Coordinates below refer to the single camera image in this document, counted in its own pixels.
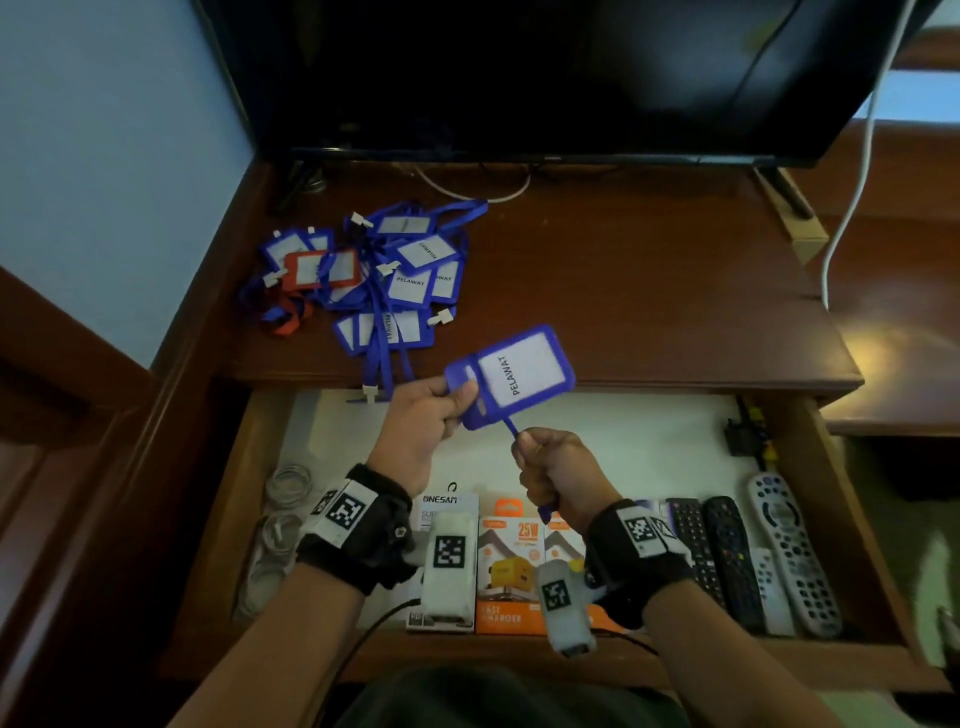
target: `television screen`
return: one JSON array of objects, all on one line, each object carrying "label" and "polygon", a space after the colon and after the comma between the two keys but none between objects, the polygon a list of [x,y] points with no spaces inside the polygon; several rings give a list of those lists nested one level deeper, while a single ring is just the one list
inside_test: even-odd
[{"label": "television screen", "polygon": [[901,2],[200,5],[268,155],[803,165],[870,93]]}]

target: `open drawer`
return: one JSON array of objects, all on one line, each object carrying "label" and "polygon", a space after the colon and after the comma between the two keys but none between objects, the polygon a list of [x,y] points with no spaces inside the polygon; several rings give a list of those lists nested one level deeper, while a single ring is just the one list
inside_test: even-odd
[{"label": "open drawer", "polygon": [[[232,619],[238,584],[261,516],[263,484],[281,460],[302,462],[314,487],[339,484],[366,457],[385,405],[347,404],[342,390],[256,390],[238,432],[204,532],[170,645],[164,676],[202,679],[241,636]],[[813,401],[752,393],[779,455],[852,637],[844,641],[761,638],[794,674],[819,690],[947,690],[924,661],[907,608],[880,555],[852,485]],[[721,426],[736,417],[733,397],[706,394],[573,393],[515,418],[578,431],[626,497],[733,496],[754,546],[763,543],[744,483],[756,466],[725,452]],[[481,514],[499,495],[514,495],[516,466],[505,428],[459,432],[442,445],[430,490],[481,494]],[[531,506],[527,515],[534,515]],[[372,621],[375,600],[365,612]],[[517,671],[606,685],[668,689],[660,660],[620,640],[567,660],[540,637],[408,634],[383,628],[353,659],[345,680],[367,681],[412,664],[497,662]]]}]

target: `person's right hand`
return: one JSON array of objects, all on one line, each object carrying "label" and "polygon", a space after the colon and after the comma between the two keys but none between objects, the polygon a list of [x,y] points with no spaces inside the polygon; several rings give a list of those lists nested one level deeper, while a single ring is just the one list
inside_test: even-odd
[{"label": "person's right hand", "polygon": [[623,499],[572,432],[530,427],[519,434],[511,452],[527,497],[537,507],[559,497],[557,510],[578,533],[586,533],[600,511]]}]

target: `onesam box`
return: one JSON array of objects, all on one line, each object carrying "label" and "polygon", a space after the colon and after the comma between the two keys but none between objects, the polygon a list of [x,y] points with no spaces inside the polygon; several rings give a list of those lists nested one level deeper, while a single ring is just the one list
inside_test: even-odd
[{"label": "onesam box", "polygon": [[[475,493],[424,493],[414,500],[414,507],[410,513],[410,525],[418,531],[427,531],[433,522],[433,514],[440,511],[466,511],[473,516],[477,523],[480,515],[480,498]],[[420,598],[423,585],[423,568],[406,583],[407,591],[403,600]],[[470,633],[476,617],[469,622],[434,621],[425,617],[419,607],[407,610],[407,629],[415,632],[460,632]]]},{"label": "onesam box", "polygon": [[537,597],[543,563],[540,519],[480,519],[477,539],[477,627],[486,635],[545,635]]},{"label": "onesam box", "polygon": [[[573,530],[559,514],[553,514],[543,535],[543,562],[560,559],[566,561],[574,571],[583,571],[586,556],[587,545],[584,537]],[[615,632],[629,631],[610,619],[599,604],[590,604],[587,614],[592,628],[611,629]]]}]

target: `wrist strap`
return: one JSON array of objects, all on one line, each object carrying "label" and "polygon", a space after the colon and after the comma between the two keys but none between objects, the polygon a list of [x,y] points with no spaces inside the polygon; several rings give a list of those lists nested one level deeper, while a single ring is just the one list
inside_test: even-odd
[{"label": "wrist strap", "polygon": [[297,560],[367,596],[376,584],[392,589],[416,572],[402,559],[413,547],[412,507],[410,496],[393,480],[356,465],[347,482],[324,493],[304,522]]},{"label": "wrist strap", "polygon": [[693,577],[689,549],[661,516],[632,500],[600,512],[587,530],[588,571],[607,587],[597,603],[622,627],[643,626],[643,609],[663,587]]}]

